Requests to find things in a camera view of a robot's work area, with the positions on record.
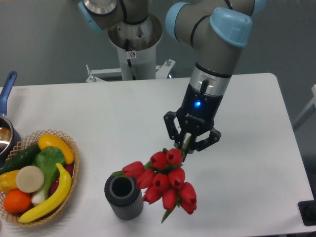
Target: bok choy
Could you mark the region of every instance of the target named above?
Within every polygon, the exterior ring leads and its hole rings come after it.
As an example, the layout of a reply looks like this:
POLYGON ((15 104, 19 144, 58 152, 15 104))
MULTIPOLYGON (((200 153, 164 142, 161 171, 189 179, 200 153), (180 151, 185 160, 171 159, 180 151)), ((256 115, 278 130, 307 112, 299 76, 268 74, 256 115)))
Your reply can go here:
POLYGON ((48 199, 50 186, 59 176, 56 163, 65 165, 63 152, 57 147, 46 147, 38 153, 33 161, 33 165, 40 168, 44 173, 44 184, 32 195, 32 203, 38 205, 48 199))

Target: saucepan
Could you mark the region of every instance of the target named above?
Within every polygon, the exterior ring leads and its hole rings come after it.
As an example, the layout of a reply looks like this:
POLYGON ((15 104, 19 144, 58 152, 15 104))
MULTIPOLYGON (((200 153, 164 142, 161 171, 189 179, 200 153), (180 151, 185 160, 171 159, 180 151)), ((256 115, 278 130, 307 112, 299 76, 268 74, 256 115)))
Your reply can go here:
POLYGON ((0 167, 3 166, 5 159, 17 142, 21 141, 19 133, 6 117, 6 104, 16 77, 16 72, 9 73, 0 94, 0 167))

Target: black vase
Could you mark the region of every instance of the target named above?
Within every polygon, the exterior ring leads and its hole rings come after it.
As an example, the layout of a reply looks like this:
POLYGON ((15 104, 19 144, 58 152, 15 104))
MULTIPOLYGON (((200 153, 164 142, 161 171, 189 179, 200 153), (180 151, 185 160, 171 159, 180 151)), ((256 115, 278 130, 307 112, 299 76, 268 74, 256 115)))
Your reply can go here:
POLYGON ((137 217, 143 210, 143 196, 136 180, 111 175, 104 186, 105 197, 116 216, 124 220, 137 217))

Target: toy banana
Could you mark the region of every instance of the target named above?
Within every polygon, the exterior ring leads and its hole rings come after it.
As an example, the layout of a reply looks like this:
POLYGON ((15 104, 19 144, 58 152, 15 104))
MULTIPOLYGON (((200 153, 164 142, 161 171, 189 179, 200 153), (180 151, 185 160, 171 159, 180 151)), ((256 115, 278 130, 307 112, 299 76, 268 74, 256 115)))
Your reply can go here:
POLYGON ((41 204, 25 212, 19 222, 32 222, 56 209, 67 197, 71 187, 71 176, 60 163, 56 164, 59 170, 59 185, 56 192, 41 204))

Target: wicker basket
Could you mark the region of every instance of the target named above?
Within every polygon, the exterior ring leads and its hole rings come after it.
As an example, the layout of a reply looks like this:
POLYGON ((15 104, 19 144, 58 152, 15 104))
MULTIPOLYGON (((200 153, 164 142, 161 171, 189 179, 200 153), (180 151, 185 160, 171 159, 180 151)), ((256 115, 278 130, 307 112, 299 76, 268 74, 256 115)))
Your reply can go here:
POLYGON ((74 156, 75 156, 75 164, 74 164, 74 173, 72 176, 72 185, 71 185, 71 189, 69 191, 69 194, 67 196, 67 198, 65 199, 65 201, 56 209, 56 211, 54 213, 52 213, 50 216, 43 218, 43 219, 39 219, 39 220, 35 220, 33 222, 30 223, 20 223, 19 220, 19 215, 12 215, 10 213, 8 213, 4 207, 3 207, 3 200, 5 197, 5 193, 0 192, 0 215, 2 218, 4 218, 7 222, 10 222, 16 226, 20 226, 20 227, 34 227, 34 226, 38 226, 38 225, 42 225, 45 224, 47 222, 49 222, 50 220, 52 220, 53 218, 55 218, 64 208, 64 206, 67 204, 73 190, 74 187, 76 185, 77 182, 77 178, 78 178, 78 172, 79 172, 79 152, 78 152, 78 148, 76 146, 76 143, 72 140, 72 138, 70 136, 68 136, 67 134, 63 133, 62 131, 56 131, 56 130, 48 130, 48 131, 38 131, 35 133, 32 133, 30 136, 26 136, 26 138, 23 138, 21 142, 18 142, 17 146, 15 146, 13 148, 13 150, 10 152, 10 155, 8 156, 7 160, 10 159, 13 155, 19 153, 19 151, 31 146, 32 144, 36 143, 39 138, 43 135, 43 134, 53 134, 56 135, 58 137, 60 137, 61 139, 63 139, 67 145, 72 149, 74 156))

